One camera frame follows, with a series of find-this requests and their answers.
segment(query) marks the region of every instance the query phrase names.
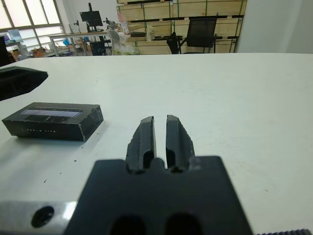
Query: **white wall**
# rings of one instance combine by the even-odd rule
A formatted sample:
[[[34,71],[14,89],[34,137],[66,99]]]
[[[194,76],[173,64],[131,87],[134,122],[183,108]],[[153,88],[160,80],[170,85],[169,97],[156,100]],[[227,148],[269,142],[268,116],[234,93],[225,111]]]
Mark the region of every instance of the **white wall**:
[[[237,52],[313,53],[312,0],[248,0]]]
[[[65,32],[69,33],[70,30],[69,30],[69,26],[68,26],[68,18],[67,18],[67,14],[65,12],[65,8],[64,8],[64,5],[63,5],[63,0],[56,0],[56,3],[58,5],[58,9],[59,9],[59,13],[60,13],[60,17],[61,17],[61,20],[62,20],[62,23],[64,25],[64,30]]]
[[[116,0],[58,0],[62,1],[62,4],[58,4],[60,8],[64,9],[70,24],[74,32],[78,32],[77,27],[74,25],[76,20],[79,21],[80,29],[82,32],[87,32],[86,22],[82,22],[79,12],[89,11],[88,3],[92,5],[93,11],[99,11],[102,21],[105,21],[106,17],[111,21],[117,22],[116,12]],[[106,29],[106,24],[103,23],[103,29]]]

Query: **chair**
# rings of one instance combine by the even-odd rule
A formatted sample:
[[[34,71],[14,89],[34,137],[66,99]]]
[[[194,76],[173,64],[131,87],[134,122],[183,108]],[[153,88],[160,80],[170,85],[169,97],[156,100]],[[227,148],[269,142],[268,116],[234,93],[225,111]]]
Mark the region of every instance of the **chair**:
[[[214,48],[215,53],[215,42],[217,36],[214,35],[216,18],[195,18],[190,19],[187,37],[180,43],[179,38],[176,33],[168,38],[167,44],[170,47],[172,54],[181,53],[181,46],[187,42],[189,47],[203,47],[203,52],[206,47],[210,49]],[[175,42],[178,43],[178,48],[175,48]]]

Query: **computer monitor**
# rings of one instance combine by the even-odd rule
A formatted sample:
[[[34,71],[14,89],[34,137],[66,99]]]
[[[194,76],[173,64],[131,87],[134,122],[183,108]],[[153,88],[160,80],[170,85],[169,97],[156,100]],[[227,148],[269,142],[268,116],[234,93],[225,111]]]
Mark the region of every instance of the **computer monitor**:
[[[82,21],[88,21],[89,26],[103,26],[99,11],[85,11],[79,14]]]

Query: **black rectangular box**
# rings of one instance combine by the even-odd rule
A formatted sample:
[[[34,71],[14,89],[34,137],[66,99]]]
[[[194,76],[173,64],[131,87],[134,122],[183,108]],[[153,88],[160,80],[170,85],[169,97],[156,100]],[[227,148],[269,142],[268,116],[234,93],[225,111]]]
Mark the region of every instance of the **black rectangular box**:
[[[2,122],[12,136],[86,141],[103,121],[100,105],[31,103]]]

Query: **white table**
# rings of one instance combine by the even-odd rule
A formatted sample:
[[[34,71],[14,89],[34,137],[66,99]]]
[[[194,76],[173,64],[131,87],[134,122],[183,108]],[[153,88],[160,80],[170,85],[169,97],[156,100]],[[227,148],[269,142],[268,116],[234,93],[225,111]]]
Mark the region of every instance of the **white table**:
[[[55,46],[54,43],[54,39],[60,39],[60,38],[70,38],[72,45],[75,44],[74,39],[73,38],[80,38],[82,40],[82,42],[84,41],[83,37],[95,37],[95,36],[105,36],[107,35],[107,31],[98,31],[98,32],[90,32],[90,33],[65,33],[65,34],[58,34],[58,35],[53,35],[53,36],[49,36],[51,44],[52,44],[52,49],[55,52],[55,55],[58,57],[59,52]],[[84,50],[85,55],[87,55],[87,49],[86,49],[86,45],[84,43],[82,43],[82,47]]]
[[[93,163],[125,159],[142,118],[155,116],[165,159],[166,115],[196,155],[222,156],[254,232],[313,230],[313,55],[190,54],[27,59],[37,89],[0,102],[3,119],[31,102],[100,104],[86,142],[19,139],[0,125],[0,201],[78,199]]]

